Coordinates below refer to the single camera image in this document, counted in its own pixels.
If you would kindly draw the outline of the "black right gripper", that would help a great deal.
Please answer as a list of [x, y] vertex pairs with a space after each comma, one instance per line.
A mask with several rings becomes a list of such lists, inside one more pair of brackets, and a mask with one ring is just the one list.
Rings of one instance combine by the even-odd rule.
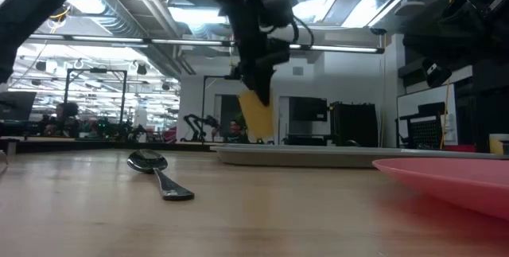
[[422, 14], [408, 25], [403, 44], [425, 57], [425, 81], [430, 88], [436, 88], [452, 75], [449, 67], [439, 64], [509, 61], [509, 12], [484, 17], [474, 9], [464, 8], [435, 17]]

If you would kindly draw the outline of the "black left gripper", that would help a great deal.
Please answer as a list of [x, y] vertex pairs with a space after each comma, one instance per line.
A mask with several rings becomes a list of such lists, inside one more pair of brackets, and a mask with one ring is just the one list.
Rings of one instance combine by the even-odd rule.
[[233, 34], [240, 62], [237, 72], [262, 105], [270, 104], [270, 85], [274, 67], [289, 61], [289, 42], [269, 36], [280, 28], [260, 26], [260, 0], [233, 1]]

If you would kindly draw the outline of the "pink plastic plate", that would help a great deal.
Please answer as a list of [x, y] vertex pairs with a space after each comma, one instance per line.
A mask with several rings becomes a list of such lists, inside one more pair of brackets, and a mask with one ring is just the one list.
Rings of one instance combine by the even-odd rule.
[[509, 160], [386, 158], [372, 165], [421, 193], [509, 221]]

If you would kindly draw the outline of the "dark metal spoon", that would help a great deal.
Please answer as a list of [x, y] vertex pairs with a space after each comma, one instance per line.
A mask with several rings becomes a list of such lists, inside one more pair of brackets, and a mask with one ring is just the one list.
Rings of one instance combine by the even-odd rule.
[[163, 173], [169, 163], [162, 154], [154, 150], [140, 149], [131, 153], [126, 163], [131, 169], [140, 173], [154, 174], [164, 201], [190, 201], [195, 198], [194, 192], [179, 185]]

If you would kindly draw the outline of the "grey plastic tray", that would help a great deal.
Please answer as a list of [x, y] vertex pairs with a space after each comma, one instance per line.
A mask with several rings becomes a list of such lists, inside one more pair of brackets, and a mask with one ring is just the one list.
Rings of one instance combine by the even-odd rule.
[[356, 146], [282, 146], [223, 144], [212, 146], [221, 162], [229, 165], [371, 169], [372, 162], [387, 158], [468, 158], [509, 160], [509, 155], [409, 150]]

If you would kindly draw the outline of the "white board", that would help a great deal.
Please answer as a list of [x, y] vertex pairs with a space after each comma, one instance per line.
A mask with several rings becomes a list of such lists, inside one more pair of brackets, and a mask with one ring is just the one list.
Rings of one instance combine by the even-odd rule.
[[459, 143], [457, 132], [457, 112], [454, 84], [443, 85], [438, 88], [430, 88], [397, 98], [398, 117], [419, 113], [419, 106], [439, 103], [442, 109], [447, 107], [447, 122], [445, 123], [445, 145], [457, 146]]

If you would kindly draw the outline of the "person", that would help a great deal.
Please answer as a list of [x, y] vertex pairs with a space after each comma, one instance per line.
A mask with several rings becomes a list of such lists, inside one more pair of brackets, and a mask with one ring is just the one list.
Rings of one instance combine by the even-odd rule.
[[44, 129], [43, 135], [77, 138], [79, 121], [76, 118], [79, 106], [73, 102], [60, 103], [56, 106], [56, 118]]
[[247, 135], [247, 126], [242, 113], [230, 121], [230, 131], [225, 135], [225, 141], [228, 143], [249, 143]]

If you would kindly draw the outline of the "red cloth item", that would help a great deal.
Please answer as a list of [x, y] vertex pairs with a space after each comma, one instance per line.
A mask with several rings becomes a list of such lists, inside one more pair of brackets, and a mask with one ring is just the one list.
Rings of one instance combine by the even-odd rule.
[[445, 145], [443, 150], [453, 151], [453, 152], [461, 152], [461, 153], [475, 153], [476, 146], [475, 145]]

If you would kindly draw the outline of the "black cabinet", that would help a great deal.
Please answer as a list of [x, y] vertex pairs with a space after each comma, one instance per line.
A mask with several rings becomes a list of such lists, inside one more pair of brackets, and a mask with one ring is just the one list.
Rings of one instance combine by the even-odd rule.
[[378, 147], [379, 130], [373, 103], [331, 103], [330, 131], [336, 146]]

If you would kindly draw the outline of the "overhead light bar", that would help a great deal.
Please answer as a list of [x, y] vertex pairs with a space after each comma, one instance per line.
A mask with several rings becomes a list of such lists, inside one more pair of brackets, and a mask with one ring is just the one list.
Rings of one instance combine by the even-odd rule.
[[[234, 41], [212, 41], [212, 40], [189, 40], [189, 39], [161, 39], [161, 38], [135, 38], [135, 37], [97, 37], [97, 36], [78, 36], [78, 35], [59, 35], [59, 34], [32, 34], [27, 42], [31, 41], [66, 41], [76, 43], [106, 43], [111, 45], [125, 45], [134, 47], [135, 45], [179, 45], [179, 46], [212, 46], [233, 48], [237, 44]], [[357, 47], [343, 45], [303, 45], [289, 44], [291, 50], [315, 51], [315, 52], [335, 52], [335, 53], [366, 53], [383, 54], [385, 48]]]

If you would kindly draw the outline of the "dark computer monitor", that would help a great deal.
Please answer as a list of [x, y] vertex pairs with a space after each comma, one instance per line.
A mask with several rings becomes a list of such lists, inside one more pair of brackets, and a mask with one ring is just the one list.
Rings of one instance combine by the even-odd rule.
[[0, 120], [28, 120], [36, 94], [36, 92], [0, 92]]

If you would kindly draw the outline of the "black wall screen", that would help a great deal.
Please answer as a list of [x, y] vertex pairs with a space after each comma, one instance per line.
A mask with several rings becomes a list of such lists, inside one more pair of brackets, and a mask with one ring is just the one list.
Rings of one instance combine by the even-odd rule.
[[326, 122], [328, 104], [326, 99], [313, 97], [290, 97], [289, 117], [302, 122]]

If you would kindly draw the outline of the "black rectangular stand frame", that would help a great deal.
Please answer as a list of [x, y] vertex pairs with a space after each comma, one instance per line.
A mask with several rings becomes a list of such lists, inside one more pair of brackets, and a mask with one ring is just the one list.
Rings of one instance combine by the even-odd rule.
[[127, 77], [128, 77], [127, 70], [114, 70], [114, 69], [108, 69], [106, 67], [94, 67], [94, 68], [87, 68], [87, 69], [68, 68], [66, 70], [66, 72], [67, 72], [67, 75], [66, 75], [66, 79], [65, 79], [64, 103], [68, 102], [69, 87], [70, 87], [71, 82], [76, 80], [84, 72], [90, 72], [90, 73], [95, 73], [95, 74], [107, 74], [107, 73], [121, 73], [121, 74], [123, 74], [123, 78], [120, 80], [120, 82], [122, 83], [122, 95], [121, 95], [119, 122], [121, 123], [123, 121], [125, 101], [126, 101]]

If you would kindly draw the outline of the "black table frame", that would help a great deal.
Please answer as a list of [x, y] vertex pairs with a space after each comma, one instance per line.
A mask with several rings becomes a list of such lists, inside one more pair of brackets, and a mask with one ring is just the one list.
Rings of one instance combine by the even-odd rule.
[[0, 150], [9, 151], [9, 146], [15, 145], [15, 154], [35, 154], [60, 151], [76, 150], [156, 150], [156, 151], [190, 151], [211, 152], [209, 145], [192, 143], [132, 143], [132, 142], [107, 142], [107, 141], [74, 141], [64, 138], [56, 140], [28, 140], [22, 141], [16, 138], [0, 138]]

